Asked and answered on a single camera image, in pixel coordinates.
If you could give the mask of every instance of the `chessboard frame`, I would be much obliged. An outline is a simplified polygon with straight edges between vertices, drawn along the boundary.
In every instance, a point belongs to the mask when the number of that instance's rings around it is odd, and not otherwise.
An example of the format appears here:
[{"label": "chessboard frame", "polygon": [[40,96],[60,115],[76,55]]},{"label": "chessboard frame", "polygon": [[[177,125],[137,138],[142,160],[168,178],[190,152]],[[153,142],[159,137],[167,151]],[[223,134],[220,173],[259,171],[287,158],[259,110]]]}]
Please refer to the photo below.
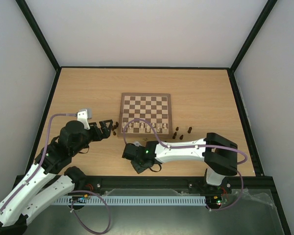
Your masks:
[{"label": "chessboard frame", "polygon": [[[121,106],[120,106],[120,115],[119,115],[119,125],[121,128],[118,128],[118,137],[123,136],[122,130],[122,119],[123,119],[123,107],[124,107],[124,99],[126,96],[164,96],[168,101],[168,134],[157,134],[161,138],[171,138],[173,136],[173,125],[172,125],[172,103],[171,103],[171,95],[168,93],[122,93],[121,96]],[[150,134],[143,133],[126,133],[126,137],[138,137],[138,138],[150,138],[153,137],[152,130],[150,130]]]}]

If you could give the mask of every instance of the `gray wall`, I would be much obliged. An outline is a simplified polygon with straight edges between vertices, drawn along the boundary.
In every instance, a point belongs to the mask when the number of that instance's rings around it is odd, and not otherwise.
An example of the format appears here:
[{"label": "gray wall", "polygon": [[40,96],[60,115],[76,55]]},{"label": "gray wall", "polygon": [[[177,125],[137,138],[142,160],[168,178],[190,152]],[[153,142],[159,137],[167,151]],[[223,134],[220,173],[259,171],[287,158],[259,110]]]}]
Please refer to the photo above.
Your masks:
[{"label": "gray wall", "polygon": [[280,0],[236,72],[264,171],[294,234],[294,0]]},{"label": "gray wall", "polygon": [[0,200],[23,174],[55,71],[13,0],[0,0]]},{"label": "gray wall", "polygon": [[229,67],[267,0],[27,0],[63,66]]}]

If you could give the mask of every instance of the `light chessboard square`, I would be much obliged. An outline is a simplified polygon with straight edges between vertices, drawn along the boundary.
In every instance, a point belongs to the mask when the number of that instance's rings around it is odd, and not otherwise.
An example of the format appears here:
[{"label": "light chessboard square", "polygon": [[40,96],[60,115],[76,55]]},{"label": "light chessboard square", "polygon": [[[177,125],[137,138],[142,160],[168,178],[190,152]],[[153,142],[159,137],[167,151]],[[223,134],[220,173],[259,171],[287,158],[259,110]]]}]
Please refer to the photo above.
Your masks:
[{"label": "light chessboard square", "polygon": [[[118,136],[123,135],[124,126],[135,118],[154,124],[159,137],[171,138],[173,135],[170,94],[160,93],[122,93]],[[127,137],[150,138],[152,130],[147,124],[137,121],[125,131]]]}]

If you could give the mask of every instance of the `white wall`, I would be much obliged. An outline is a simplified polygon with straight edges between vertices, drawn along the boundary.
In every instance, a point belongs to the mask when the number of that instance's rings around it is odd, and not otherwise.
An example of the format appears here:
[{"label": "white wall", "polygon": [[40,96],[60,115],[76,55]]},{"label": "white wall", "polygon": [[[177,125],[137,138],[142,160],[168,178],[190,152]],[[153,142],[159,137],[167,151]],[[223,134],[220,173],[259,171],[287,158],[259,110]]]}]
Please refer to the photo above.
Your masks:
[{"label": "white wall", "polygon": [[24,174],[55,71],[13,0],[0,0],[0,200]]},{"label": "white wall", "polygon": [[62,66],[229,67],[267,0],[27,0]]},{"label": "white wall", "polygon": [[278,1],[236,72],[264,171],[294,235],[294,0]]}]

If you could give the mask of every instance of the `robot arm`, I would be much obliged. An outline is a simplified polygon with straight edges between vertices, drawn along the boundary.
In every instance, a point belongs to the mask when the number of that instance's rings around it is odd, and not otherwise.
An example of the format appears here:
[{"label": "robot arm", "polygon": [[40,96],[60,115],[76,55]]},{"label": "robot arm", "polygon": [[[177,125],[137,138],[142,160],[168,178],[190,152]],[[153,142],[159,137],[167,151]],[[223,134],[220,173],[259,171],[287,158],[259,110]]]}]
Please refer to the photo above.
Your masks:
[{"label": "robot arm", "polygon": [[[60,135],[51,140],[41,166],[43,149],[24,178],[0,202],[0,234],[23,234],[26,225],[40,212],[58,197],[71,192],[76,183],[86,177],[77,167],[70,167],[56,182],[41,191],[46,183],[72,162],[72,157],[82,149],[89,148],[90,142],[101,141],[111,134],[112,120],[100,121],[98,128],[95,122],[88,123],[91,118],[89,109],[80,110],[76,116],[77,120],[69,121],[61,129]],[[34,177],[28,180],[37,169]]]},{"label": "robot arm", "polygon": [[206,172],[206,183],[213,186],[221,185],[225,176],[237,174],[236,152],[224,149],[216,149],[213,152],[212,148],[198,147],[198,145],[213,144],[237,149],[235,143],[216,133],[208,133],[206,138],[197,141],[166,144],[169,148],[162,146],[158,141],[148,141],[145,147],[128,143],[122,157],[131,160],[138,174],[151,168],[154,164],[180,160],[206,162],[209,165]]}]

